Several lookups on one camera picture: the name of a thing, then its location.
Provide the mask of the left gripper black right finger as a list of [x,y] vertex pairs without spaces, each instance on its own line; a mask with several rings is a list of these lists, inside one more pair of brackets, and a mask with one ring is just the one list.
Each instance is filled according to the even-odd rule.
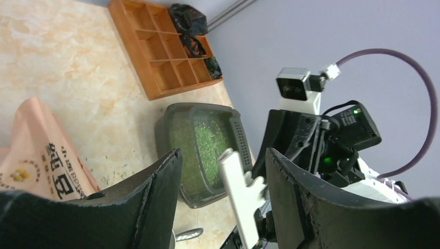
[[439,198],[390,204],[355,195],[266,151],[279,248],[439,248]]

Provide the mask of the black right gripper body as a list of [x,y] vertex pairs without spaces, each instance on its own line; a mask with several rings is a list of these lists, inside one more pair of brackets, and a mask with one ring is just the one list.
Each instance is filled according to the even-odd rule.
[[359,152],[382,141],[363,104],[348,101],[321,115],[271,110],[252,178],[266,177],[266,150],[274,148],[301,169],[337,186],[365,179]]

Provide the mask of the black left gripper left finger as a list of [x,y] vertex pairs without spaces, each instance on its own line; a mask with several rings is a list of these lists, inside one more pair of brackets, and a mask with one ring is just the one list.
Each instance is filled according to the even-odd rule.
[[183,168],[175,148],[123,181],[66,202],[1,192],[1,248],[168,248]]

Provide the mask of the silver metal scoop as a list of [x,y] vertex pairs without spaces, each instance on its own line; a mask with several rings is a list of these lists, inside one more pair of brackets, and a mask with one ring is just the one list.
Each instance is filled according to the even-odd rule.
[[191,240],[200,237],[203,233],[204,233],[203,228],[194,228],[191,230],[183,231],[178,234],[174,234],[174,237],[176,242],[181,242],[181,241]]

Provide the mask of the pink cat litter bag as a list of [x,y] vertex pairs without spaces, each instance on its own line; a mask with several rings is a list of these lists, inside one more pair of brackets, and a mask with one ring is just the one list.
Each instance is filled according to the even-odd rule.
[[58,118],[38,98],[25,100],[1,148],[1,191],[24,190],[54,200],[83,199],[100,188]]

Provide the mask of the piano pattern bag clip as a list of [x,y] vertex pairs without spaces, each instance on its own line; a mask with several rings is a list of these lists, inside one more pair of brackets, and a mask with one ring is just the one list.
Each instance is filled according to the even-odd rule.
[[244,172],[240,154],[231,148],[219,156],[218,164],[241,243],[244,248],[253,248],[259,240],[254,214],[267,200],[265,178],[252,178],[250,171]]

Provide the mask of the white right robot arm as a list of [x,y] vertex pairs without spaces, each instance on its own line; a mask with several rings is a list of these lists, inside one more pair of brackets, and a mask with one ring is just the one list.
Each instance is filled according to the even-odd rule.
[[269,112],[251,177],[266,177],[266,149],[274,148],[301,169],[345,191],[370,199],[405,203],[404,184],[378,178],[359,152],[382,141],[365,106],[349,101],[322,115],[291,110]]

